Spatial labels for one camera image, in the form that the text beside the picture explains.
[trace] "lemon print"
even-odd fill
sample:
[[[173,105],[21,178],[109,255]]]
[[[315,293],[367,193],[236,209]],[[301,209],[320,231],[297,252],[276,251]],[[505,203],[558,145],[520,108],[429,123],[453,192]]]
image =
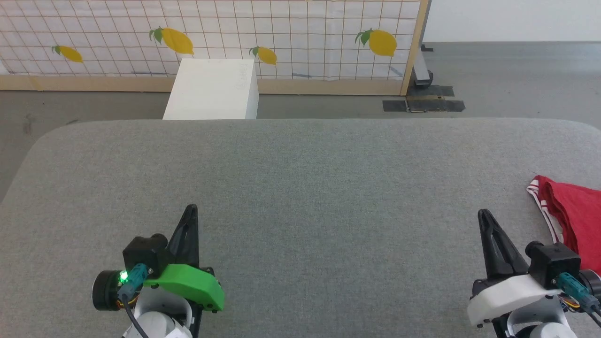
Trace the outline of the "lemon print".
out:
[[[177,53],[194,55],[190,38],[180,31],[176,31],[172,28],[158,27],[157,29],[148,32],[150,40],[152,40],[153,36],[159,43],[161,43],[161,40],[164,40],[167,47],[173,49]]]
[[[248,54],[250,53],[252,53],[254,56],[257,56],[258,54],[259,60],[263,61],[264,63],[275,64],[276,62],[278,62],[278,57],[269,48],[257,46],[255,48],[250,48]]]
[[[71,60],[73,62],[84,63],[84,61],[81,58],[81,54],[71,47],[54,46],[54,47],[52,47],[52,52],[53,53],[56,52],[58,55],[61,55],[61,53],[62,53],[63,56],[65,57],[65,59],[67,59],[67,60]]]
[[[355,38],[355,43],[359,38],[361,38],[363,46],[369,41],[370,49],[376,55],[393,57],[394,51],[397,49],[397,41],[392,34],[379,29],[376,29],[375,31],[369,29],[364,32],[359,32]]]

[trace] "wooden baseboard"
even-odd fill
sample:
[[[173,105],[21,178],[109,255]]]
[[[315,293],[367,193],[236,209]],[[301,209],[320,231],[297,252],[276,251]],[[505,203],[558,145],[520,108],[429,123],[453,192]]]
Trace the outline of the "wooden baseboard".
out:
[[[108,76],[44,77],[0,75],[0,90],[37,91],[150,91],[170,92],[175,78]],[[399,95],[394,80],[278,80],[258,79],[261,94]]]

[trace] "metal stand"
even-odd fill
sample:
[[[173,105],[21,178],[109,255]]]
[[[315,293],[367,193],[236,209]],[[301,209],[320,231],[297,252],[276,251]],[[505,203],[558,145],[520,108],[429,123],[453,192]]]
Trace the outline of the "metal stand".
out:
[[[426,9],[426,17],[424,18],[424,29],[422,29],[421,36],[419,37],[419,51],[415,59],[415,64],[413,65],[413,85],[418,88],[428,88],[432,84],[432,80],[434,79],[434,74],[428,70],[426,66],[426,61],[424,60],[424,55],[422,54],[421,50],[421,43],[424,40],[424,32],[426,31],[426,23],[428,22],[428,15],[430,14],[431,4],[432,0],[429,0],[428,7]]]

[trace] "teal connector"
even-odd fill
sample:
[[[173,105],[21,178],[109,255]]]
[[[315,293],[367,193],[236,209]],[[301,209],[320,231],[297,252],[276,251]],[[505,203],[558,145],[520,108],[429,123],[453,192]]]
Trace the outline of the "teal connector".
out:
[[[125,284],[117,291],[119,300],[123,300],[124,296],[128,300],[132,300],[136,291],[142,287],[146,278],[148,278],[148,267],[142,263],[136,264],[133,269],[127,273]]]
[[[568,296],[574,298],[586,313],[594,312],[595,307],[599,308],[599,300],[592,296],[588,289],[575,279],[574,276],[567,272],[562,272],[555,281],[557,286]]]

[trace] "gray floor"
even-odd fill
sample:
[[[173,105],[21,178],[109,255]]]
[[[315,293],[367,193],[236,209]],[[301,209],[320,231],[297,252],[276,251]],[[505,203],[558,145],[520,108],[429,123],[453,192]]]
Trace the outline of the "gray floor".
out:
[[[532,117],[601,129],[601,44],[429,44],[435,84],[452,85],[463,112],[382,111],[397,97],[262,95],[259,118]],[[69,123],[161,118],[168,93],[0,91],[0,200],[27,151]]]

